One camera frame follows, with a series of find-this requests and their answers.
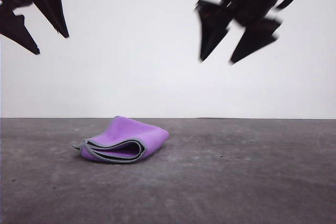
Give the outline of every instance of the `purple towel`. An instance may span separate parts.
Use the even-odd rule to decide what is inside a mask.
[[[133,163],[151,155],[168,137],[159,127],[116,116],[103,133],[73,147],[90,160]]]

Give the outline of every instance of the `gray floor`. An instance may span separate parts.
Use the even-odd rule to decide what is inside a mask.
[[[2,223],[336,223],[336,120],[140,119],[131,165],[71,148],[109,119],[2,119]]]

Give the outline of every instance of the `folded towel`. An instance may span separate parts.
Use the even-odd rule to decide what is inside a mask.
[[[90,160],[133,163],[151,155],[168,137],[164,129],[116,116],[103,133],[73,147]]]

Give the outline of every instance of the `robotic arm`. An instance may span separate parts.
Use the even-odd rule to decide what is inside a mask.
[[[34,54],[40,51],[24,24],[24,16],[16,16],[13,10],[34,3],[49,20],[56,31],[65,38],[69,37],[63,15],[61,0],[1,0],[0,5],[0,34],[12,39]]]
[[[284,9],[293,0],[284,0],[276,9]],[[219,4],[199,0],[198,10],[202,23],[201,60],[205,60],[228,32],[235,19],[246,28],[231,62],[236,63],[254,51],[274,42],[273,35],[281,23],[266,17],[277,0],[221,0]]]

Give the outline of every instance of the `white wall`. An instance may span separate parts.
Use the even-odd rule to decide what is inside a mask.
[[[63,0],[67,40],[17,10],[41,55],[1,37],[2,117],[336,118],[335,0],[295,0],[280,39],[233,66],[236,24],[198,61],[196,1]]]

